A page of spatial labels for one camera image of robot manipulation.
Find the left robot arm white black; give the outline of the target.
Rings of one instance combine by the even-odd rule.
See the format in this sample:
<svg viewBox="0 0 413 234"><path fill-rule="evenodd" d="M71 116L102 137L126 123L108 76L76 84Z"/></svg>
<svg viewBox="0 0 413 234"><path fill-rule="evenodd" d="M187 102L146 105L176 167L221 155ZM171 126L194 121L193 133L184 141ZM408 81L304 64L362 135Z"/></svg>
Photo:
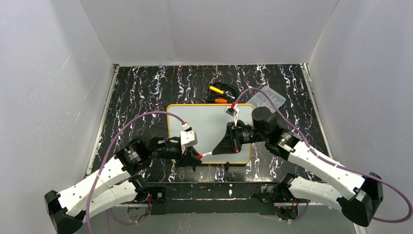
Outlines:
<svg viewBox="0 0 413 234"><path fill-rule="evenodd" d="M152 158L173 159L177 166L197 167L203 155L194 147L181 145L179 137L154 137L149 143L135 138L119 150L103 167L82 181L60 192L45 194L47 214L58 234L77 232L87 217L116 205L136 201L162 204L166 199L164 186L151 187L138 173L149 167Z"/></svg>

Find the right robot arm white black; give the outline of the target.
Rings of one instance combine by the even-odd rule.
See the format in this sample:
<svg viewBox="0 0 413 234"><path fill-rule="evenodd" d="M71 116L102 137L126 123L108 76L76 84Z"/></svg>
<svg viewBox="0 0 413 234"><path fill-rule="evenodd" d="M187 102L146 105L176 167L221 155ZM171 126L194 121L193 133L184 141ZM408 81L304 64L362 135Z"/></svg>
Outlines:
<svg viewBox="0 0 413 234"><path fill-rule="evenodd" d="M353 223L369 226L383 200L383 186L378 175L362 176L345 170L338 162L307 146L298 134L283 127L277 115L267 107L253 109L252 124L238 119L236 107L227 106L225 113L234 120L227 123L225 135L213 149L213 155L237 154L244 144L264 142L273 155L306 168L323 180L313 182L289 174L274 192L327 205Z"/></svg>

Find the white marker pen red ends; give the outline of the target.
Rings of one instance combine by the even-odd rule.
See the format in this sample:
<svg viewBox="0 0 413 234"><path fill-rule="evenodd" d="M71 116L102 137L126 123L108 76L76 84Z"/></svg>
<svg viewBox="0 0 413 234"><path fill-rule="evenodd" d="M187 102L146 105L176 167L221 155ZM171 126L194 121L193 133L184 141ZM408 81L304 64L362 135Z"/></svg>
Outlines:
<svg viewBox="0 0 413 234"><path fill-rule="evenodd" d="M212 152L204 153L202 154L202 157L208 157L208 156L213 156Z"/></svg>

